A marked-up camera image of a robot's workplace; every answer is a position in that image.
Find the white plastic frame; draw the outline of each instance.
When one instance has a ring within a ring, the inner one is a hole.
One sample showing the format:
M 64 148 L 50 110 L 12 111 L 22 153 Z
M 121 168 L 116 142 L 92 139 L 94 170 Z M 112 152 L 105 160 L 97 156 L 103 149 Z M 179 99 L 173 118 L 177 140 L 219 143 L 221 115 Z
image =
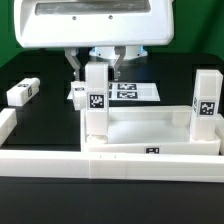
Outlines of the white plastic frame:
M 0 176 L 224 182 L 224 159 L 2 149 Z

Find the small white block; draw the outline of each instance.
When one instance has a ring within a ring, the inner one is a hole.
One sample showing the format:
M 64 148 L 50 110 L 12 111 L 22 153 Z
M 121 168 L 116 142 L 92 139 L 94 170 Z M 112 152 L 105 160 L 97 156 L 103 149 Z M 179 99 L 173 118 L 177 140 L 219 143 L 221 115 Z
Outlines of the small white block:
M 16 86 L 7 91 L 9 106 L 23 106 L 39 92 L 40 80 L 37 78 L 23 79 Z
M 4 109 L 0 113 L 0 146 L 8 138 L 17 124 L 15 109 Z
M 72 98 L 75 110 L 86 107 L 86 84 L 85 82 L 71 82 Z

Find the white platform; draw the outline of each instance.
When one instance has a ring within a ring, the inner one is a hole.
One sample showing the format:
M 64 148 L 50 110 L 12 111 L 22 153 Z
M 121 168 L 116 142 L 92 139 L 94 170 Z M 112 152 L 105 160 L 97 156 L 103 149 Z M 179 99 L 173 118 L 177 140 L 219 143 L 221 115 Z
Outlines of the white platform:
M 110 108 L 108 144 L 87 143 L 85 110 L 81 111 L 83 152 L 146 153 L 158 148 L 159 154 L 218 155 L 220 139 L 195 141 L 190 136 L 191 107 Z M 178 123 L 174 118 L 181 114 Z

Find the tall white block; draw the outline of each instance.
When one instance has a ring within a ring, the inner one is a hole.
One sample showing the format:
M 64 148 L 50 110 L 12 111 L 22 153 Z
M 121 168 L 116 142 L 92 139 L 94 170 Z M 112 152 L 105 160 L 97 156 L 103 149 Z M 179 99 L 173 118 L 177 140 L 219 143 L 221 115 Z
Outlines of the tall white block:
M 37 78 L 23 79 L 7 91 L 8 105 L 22 107 L 39 92 L 39 86 L 40 80 Z
M 8 138 L 17 124 L 16 110 L 4 109 L 0 113 L 0 146 Z
M 190 124 L 194 140 L 214 139 L 222 80 L 218 70 L 197 70 Z
M 108 63 L 89 62 L 86 65 L 86 133 L 107 135 L 109 96 Z

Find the black table surface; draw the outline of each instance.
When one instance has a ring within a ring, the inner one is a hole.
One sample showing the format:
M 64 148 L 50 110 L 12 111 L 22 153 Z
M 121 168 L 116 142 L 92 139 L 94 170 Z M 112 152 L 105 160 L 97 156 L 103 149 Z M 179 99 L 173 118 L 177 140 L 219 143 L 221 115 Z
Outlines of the black table surface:
M 83 65 L 86 52 L 79 55 Z M 122 66 L 120 81 L 155 82 L 161 102 L 110 106 L 191 105 L 197 69 L 224 74 L 224 62 L 209 54 L 152 53 L 145 62 Z M 28 51 L 0 68 L 0 111 L 8 107 L 6 91 L 32 77 L 40 79 L 40 92 L 16 108 L 18 125 L 2 148 L 79 151 L 80 115 L 67 100 L 73 69 L 63 52 Z M 220 183 L 0 177 L 0 224 L 213 224 L 224 223 L 223 207 Z

